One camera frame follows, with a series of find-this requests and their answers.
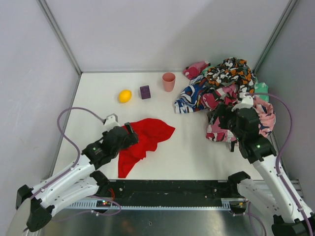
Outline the light pink camouflage cloth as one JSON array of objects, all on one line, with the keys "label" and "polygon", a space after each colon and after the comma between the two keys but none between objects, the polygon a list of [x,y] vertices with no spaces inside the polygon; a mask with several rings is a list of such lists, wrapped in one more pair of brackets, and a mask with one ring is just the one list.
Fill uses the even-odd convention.
[{"label": "light pink camouflage cloth", "polygon": [[[228,87],[222,87],[214,90],[212,93],[207,93],[201,96],[201,104],[214,111],[219,103],[234,106],[238,100],[238,86],[232,84]],[[272,104],[255,95],[253,97],[253,107],[259,116],[259,133],[267,138],[273,131],[276,123],[276,114]],[[214,124],[210,124],[206,131],[206,138],[214,142],[231,143],[236,141],[236,138],[231,131],[219,127],[220,121],[216,120]]]}]

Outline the red cloth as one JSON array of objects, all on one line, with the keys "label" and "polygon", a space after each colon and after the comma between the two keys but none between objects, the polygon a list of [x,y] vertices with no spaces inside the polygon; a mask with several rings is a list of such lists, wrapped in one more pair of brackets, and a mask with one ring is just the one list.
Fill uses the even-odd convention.
[{"label": "red cloth", "polygon": [[175,131],[175,127],[156,118],[145,118],[132,122],[130,125],[138,135],[139,142],[120,151],[118,160],[119,178],[126,178],[135,164],[146,158],[148,151],[156,151],[158,143],[170,139]]}]

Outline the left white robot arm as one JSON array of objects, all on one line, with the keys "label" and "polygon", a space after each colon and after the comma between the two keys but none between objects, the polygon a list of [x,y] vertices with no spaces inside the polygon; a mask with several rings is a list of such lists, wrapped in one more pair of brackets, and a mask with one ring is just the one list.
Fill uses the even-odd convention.
[{"label": "left white robot arm", "polygon": [[102,138],[89,144],[79,158],[44,182],[17,191],[16,207],[30,199],[26,228],[36,232],[70,204],[89,196],[102,197],[110,191],[110,181],[100,168],[116,158],[119,152],[139,142],[130,123],[120,126],[116,121],[105,122]]}]

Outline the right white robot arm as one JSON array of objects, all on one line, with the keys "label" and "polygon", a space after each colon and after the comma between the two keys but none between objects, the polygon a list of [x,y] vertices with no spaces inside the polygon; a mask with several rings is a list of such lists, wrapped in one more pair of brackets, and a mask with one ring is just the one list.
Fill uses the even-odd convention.
[{"label": "right white robot arm", "polygon": [[283,171],[271,142],[259,133],[259,117],[254,108],[220,103],[213,120],[233,133],[241,155],[259,172],[270,190],[262,191],[244,171],[228,177],[232,190],[249,200],[261,213],[273,218],[275,236],[313,236],[315,214],[303,201]]}]

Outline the orange black camouflage cloth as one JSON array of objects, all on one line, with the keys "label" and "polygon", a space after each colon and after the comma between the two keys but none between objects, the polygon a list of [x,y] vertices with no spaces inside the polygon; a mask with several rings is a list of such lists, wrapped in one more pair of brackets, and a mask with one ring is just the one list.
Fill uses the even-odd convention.
[{"label": "orange black camouflage cloth", "polygon": [[237,85],[239,92],[254,93],[256,78],[244,59],[227,58],[221,64],[206,67],[202,75],[211,88]]}]

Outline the mint green cloth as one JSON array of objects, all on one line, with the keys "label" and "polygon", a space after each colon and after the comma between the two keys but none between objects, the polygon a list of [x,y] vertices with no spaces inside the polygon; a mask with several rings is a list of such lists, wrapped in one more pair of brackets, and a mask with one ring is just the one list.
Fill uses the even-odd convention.
[{"label": "mint green cloth", "polygon": [[[268,92],[268,86],[267,86],[265,83],[260,83],[260,82],[258,82],[258,79],[257,79],[256,76],[255,76],[255,78],[256,78],[256,81],[255,81],[255,85],[254,85],[254,92],[267,93],[267,92]],[[207,82],[206,82],[205,85],[206,85],[208,91],[207,91],[204,95],[215,94],[216,91],[222,91],[223,89],[227,89],[227,88],[229,88],[230,86],[235,86],[236,92],[237,92],[237,93],[240,93],[240,92],[239,92],[239,88],[238,88],[237,85],[230,85],[230,86],[228,86],[228,87],[222,87],[222,88],[211,88],[211,87],[207,84]]]}]

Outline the blue white patterned cloth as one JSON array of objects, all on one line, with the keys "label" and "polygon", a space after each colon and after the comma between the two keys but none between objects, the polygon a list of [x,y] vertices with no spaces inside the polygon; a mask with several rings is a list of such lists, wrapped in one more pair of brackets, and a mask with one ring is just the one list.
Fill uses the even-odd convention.
[{"label": "blue white patterned cloth", "polygon": [[206,82],[207,79],[203,75],[191,80],[174,102],[176,114],[193,113],[205,109],[205,106],[201,103],[201,97],[208,91],[205,85]]}]

